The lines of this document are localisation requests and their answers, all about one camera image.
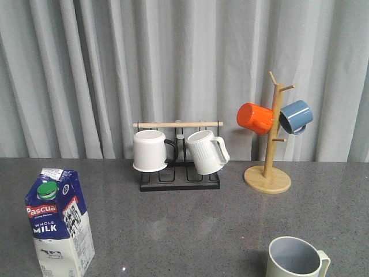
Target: ribbed white mug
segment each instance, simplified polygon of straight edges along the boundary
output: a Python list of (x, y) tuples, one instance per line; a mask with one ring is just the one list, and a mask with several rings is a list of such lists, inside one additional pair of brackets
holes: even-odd
[(266, 277), (324, 277), (330, 259), (324, 251), (294, 237), (278, 237), (269, 244)]
[(222, 169), (229, 161), (224, 140), (215, 137), (213, 131), (203, 130), (193, 133), (186, 140), (198, 174), (208, 175)]

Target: pascual milk carton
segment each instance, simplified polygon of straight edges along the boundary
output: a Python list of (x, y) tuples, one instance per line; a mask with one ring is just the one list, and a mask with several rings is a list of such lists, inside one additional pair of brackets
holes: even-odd
[(95, 255), (78, 174), (42, 169), (25, 198), (44, 277), (82, 277)]

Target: light gray mug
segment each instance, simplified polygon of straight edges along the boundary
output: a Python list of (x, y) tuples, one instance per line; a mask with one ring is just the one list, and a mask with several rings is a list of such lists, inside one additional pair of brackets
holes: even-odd
[(324, 277), (330, 259), (324, 251), (294, 237), (278, 237), (269, 244), (266, 277)]

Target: white mug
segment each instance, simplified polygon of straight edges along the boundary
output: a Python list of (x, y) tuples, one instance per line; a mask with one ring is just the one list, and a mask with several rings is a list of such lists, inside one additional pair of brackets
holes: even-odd
[(308, 242), (279, 237), (269, 245), (266, 277), (324, 277), (330, 259)]
[[(167, 159), (165, 145), (174, 148), (174, 158)], [(158, 130), (143, 130), (133, 136), (133, 168), (141, 172), (162, 170), (178, 157), (177, 145), (165, 139), (165, 134)]]
[(229, 161), (224, 140), (215, 137), (213, 131), (203, 130), (193, 133), (186, 140), (198, 174), (217, 172)]

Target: wooden pole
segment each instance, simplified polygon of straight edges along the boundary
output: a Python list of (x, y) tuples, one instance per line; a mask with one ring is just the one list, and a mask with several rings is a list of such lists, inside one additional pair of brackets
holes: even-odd
[(266, 146), (265, 164), (264, 164), (264, 172), (263, 172), (263, 176), (267, 179), (270, 178), (270, 174), (272, 172), (273, 158), (274, 158), (274, 153), (276, 151), (277, 142), (273, 139), (277, 138), (277, 133), (278, 133), (279, 113), (281, 111), (281, 105), (282, 105), (282, 100), (283, 100), (283, 91), (281, 91), (281, 88), (283, 87), (284, 87), (284, 84), (276, 83), (274, 85), (274, 97), (273, 97), (273, 108), (272, 108), (273, 115), (274, 115), (274, 121), (273, 121), (272, 128), (269, 130), (268, 144)]

